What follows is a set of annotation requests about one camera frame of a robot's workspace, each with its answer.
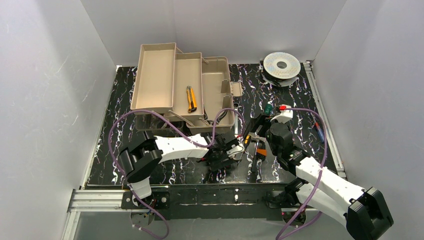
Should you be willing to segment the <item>small black hammer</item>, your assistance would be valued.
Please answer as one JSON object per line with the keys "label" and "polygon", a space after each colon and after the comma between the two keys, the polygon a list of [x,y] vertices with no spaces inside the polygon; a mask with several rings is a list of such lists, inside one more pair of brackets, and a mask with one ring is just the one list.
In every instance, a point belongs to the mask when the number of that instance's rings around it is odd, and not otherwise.
{"label": "small black hammer", "polygon": [[261,145],[260,140],[255,140],[254,142],[255,142],[255,149],[254,149],[252,165],[251,165],[251,169],[250,169],[252,175],[256,174],[256,172],[257,172],[257,162],[258,162],[257,152],[258,152],[258,149]]}

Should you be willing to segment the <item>green stubby screwdriver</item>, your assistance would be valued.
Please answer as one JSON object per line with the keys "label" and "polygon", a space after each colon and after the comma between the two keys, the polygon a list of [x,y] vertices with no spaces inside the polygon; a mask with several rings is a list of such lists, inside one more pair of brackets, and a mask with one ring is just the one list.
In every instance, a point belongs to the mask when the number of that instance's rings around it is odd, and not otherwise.
{"label": "green stubby screwdriver", "polygon": [[266,106],[265,106],[265,108],[264,108],[264,110],[263,110],[264,114],[270,116],[272,114],[272,112],[273,112],[273,108],[274,107],[273,107],[272,104],[267,103]]}

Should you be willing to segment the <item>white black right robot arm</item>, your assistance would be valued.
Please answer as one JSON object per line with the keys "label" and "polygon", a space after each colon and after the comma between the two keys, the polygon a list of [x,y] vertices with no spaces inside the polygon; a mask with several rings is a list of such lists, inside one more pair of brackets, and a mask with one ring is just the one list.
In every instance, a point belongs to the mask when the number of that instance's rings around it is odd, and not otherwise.
{"label": "white black right robot arm", "polygon": [[338,176],[295,145],[287,122],[291,113],[251,119],[243,138],[252,134],[266,139],[279,165],[295,176],[281,192],[269,191],[269,208],[313,207],[342,224],[355,240],[377,240],[394,224],[383,194],[365,189]]}

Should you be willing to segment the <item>yellow utility knife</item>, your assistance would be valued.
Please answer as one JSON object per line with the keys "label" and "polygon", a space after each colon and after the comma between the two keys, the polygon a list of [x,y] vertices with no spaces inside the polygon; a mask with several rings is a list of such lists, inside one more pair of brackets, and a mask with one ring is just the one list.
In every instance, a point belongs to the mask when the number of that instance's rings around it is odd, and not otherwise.
{"label": "yellow utility knife", "polygon": [[191,86],[187,86],[186,88],[187,99],[188,99],[188,112],[193,113],[197,110],[197,103],[195,98],[194,90]]}

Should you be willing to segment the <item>orange black hex key holder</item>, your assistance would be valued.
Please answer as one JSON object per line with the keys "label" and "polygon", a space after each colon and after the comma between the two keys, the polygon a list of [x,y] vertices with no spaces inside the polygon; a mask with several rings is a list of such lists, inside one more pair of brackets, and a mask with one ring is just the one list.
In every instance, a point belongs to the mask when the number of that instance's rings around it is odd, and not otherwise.
{"label": "orange black hex key holder", "polygon": [[267,158],[267,148],[264,141],[259,140],[255,146],[255,157],[258,160],[264,161]]}

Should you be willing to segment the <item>translucent beige tool box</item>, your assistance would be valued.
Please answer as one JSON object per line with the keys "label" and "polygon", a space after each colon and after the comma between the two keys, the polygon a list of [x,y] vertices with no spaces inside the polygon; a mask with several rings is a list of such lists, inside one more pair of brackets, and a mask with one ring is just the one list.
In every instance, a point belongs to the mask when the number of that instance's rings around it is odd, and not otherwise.
{"label": "translucent beige tool box", "polygon": [[[197,104],[192,113],[187,86],[192,87]],[[217,121],[216,132],[225,133],[234,126],[234,98],[242,94],[241,84],[231,81],[225,56],[184,53],[174,42],[142,44],[130,109],[185,122],[193,134],[211,131]]]}

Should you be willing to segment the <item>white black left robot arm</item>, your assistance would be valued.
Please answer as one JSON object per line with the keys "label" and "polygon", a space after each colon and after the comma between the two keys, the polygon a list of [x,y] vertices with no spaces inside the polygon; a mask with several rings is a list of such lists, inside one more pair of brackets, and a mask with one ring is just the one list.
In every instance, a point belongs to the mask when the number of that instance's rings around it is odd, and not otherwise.
{"label": "white black left robot arm", "polygon": [[122,149],[116,158],[123,169],[131,191],[140,199],[152,194],[150,176],[159,164],[176,159],[195,158],[207,162],[212,171],[223,169],[238,161],[245,150],[232,132],[199,133],[183,137],[162,137],[146,131],[136,144]]}

